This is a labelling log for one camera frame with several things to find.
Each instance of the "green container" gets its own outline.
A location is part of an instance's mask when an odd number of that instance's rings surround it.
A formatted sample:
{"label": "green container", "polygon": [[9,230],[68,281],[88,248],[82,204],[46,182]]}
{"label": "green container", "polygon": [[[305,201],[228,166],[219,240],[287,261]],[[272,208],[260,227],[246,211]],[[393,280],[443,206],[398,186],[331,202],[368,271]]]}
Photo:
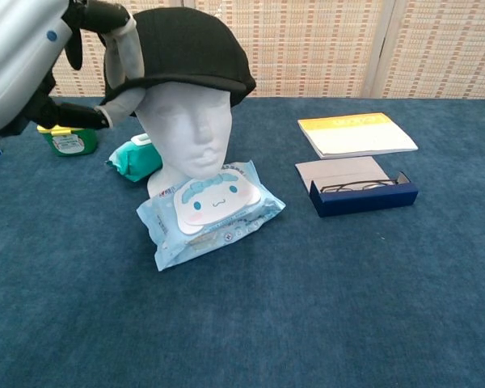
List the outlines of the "green container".
{"label": "green container", "polygon": [[38,132],[58,156],[91,154],[97,148],[97,134],[94,129],[65,128],[59,125],[45,129],[38,125]]}

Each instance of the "cartoon character print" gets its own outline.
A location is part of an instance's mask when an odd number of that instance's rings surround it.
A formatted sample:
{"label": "cartoon character print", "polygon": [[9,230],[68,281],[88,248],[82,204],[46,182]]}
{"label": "cartoon character print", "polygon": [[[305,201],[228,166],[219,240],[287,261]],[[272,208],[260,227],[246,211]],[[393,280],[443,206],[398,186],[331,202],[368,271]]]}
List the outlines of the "cartoon character print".
{"label": "cartoon character print", "polygon": [[195,234],[259,201],[260,190],[238,171],[207,180],[193,179],[174,196],[178,227],[185,234]]}

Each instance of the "yellow lid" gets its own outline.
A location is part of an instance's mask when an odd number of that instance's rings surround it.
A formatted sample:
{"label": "yellow lid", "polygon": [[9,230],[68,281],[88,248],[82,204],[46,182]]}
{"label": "yellow lid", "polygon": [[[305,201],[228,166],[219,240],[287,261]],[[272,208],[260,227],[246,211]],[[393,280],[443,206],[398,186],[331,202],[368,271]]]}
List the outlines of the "yellow lid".
{"label": "yellow lid", "polygon": [[83,130],[83,128],[60,127],[59,125],[54,126],[52,129],[46,129],[41,125],[38,125],[39,133],[50,133],[52,136],[68,136],[71,135],[73,131],[81,130]]}

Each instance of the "eyeglasses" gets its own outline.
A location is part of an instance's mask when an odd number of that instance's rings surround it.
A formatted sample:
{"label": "eyeglasses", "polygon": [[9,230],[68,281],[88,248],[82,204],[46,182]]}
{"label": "eyeglasses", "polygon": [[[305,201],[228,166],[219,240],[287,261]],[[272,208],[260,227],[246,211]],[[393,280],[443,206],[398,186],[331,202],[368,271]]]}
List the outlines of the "eyeglasses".
{"label": "eyeglasses", "polygon": [[[397,184],[396,179],[378,179],[378,180],[361,180],[357,182],[332,184],[323,186],[320,192],[355,192],[359,190],[369,190],[370,188],[382,188],[390,184]],[[352,185],[363,185],[358,188],[352,188]]]}

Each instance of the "black cap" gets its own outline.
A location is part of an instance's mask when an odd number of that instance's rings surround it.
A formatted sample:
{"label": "black cap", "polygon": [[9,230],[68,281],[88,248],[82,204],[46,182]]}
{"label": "black cap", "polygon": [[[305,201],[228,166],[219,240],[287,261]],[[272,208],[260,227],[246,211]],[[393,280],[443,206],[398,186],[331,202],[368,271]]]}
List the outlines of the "black cap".
{"label": "black cap", "polygon": [[133,17],[145,76],[128,79],[115,89],[106,82],[102,103],[133,87],[175,81],[229,91],[233,107],[255,89],[247,55],[218,18],[187,7],[156,8]]}

